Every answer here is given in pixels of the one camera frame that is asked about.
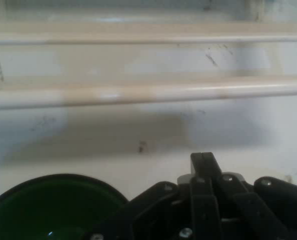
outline black plastic mechanism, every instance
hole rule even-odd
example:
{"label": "black plastic mechanism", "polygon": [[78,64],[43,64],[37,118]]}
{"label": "black plastic mechanism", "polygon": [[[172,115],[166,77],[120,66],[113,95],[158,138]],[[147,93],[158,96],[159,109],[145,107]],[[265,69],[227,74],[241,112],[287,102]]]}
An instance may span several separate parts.
{"label": "black plastic mechanism", "polygon": [[94,226],[82,240],[297,240],[297,186],[262,177],[254,186],[222,173],[210,152],[195,174],[159,182]]}

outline screw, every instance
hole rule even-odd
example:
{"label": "screw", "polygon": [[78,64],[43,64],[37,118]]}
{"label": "screw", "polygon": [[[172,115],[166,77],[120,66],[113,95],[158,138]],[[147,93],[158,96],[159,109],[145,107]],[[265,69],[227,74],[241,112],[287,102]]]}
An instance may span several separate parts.
{"label": "screw", "polygon": [[271,182],[270,180],[267,180],[267,179],[263,179],[263,180],[261,181],[261,183],[262,183],[263,185],[265,185],[265,186],[270,186],[270,185],[272,185],[272,182]]}
{"label": "screw", "polygon": [[90,240],[104,240],[104,236],[102,234],[96,233],[90,237]]}
{"label": "screw", "polygon": [[196,181],[197,181],[198,183],[201,183],[201,184],[205,183],[205,179],[202,178],[202,177],[197,177],[197,178],[196,178]]}
{"label": "screw", "polygon": [[165,186],[164,186],[164,190],[165,190],[165,191],[172,191],[172,190],[173,190],[173,187],[170,186],[170,185],[165,184]]}
{"label": "screw", "polygon": [[185,227],[179,232],[179,237],[182,239],[189,239],[193,235],[192,229]]}
{"label": "screw", "polygon": [[233,181],[233,177],[230,175],[224,175],[223,179],[224,179],[224,181],[227,181],[227,182]]}

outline white rail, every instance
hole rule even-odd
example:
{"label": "white rail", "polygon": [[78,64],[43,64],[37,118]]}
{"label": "white rail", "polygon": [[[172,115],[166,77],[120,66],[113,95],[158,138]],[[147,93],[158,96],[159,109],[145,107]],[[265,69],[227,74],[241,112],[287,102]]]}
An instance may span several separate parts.
{"label": "white rail", "polygon": [[294,42],[285,23],[0,23],[0,45]]}
{"label": "white rail", "polygon": [[0,90],[0,109],[151,103],[223,98],[297,95],[297,76],[201,79],[147,85],[57,86]]}

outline black rim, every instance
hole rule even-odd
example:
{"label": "black rim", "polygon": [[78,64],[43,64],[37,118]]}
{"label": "black rim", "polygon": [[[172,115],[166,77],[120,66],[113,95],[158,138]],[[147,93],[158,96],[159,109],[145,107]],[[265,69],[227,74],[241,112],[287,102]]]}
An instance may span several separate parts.
{"label": "black rim", "polygon": [[33,178],[31,180],[27,180],[25,182],[22,182],[11,189],[7,190],[6,192],[2,193],[0,195],[0,202],[3,200],[7,199],[9,196],[12,194],[21,191],[22,189],[28,187],[29,185],[33,185],[45,180],[56,180],[56,179],[74,179],[74,180],[79,180],[79,181],[84,181],[84,182],[89,182],[91,184],[95,184],[98,186],[101,186],[103,188],[107,188],[108,191],[111,193],[115,194],[124,204],[128,203],[128,200],[125,196],[123,196],[122,193],[120,193],[118,190],[116,190],[114,187],[111,185],[107,184],[104,181],[98,180],[96,178],[90,177],[90,176],[84,176],[84,175],[79,175],[79,174],[72,174],[72,173],[60,173],[60,174],[52,174],[52,175],[46,175],[46,176],[40,176],[37,178]]}

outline green lid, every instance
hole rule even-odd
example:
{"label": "green lid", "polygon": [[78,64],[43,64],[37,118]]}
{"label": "green lid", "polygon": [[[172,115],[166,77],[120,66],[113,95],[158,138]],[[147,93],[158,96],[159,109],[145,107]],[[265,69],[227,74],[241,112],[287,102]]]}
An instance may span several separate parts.
{"label": "green lid", "polygon": [[35,178],[0,196],[0,240],[78,240],[126,203],[116,189],[91,177]]}

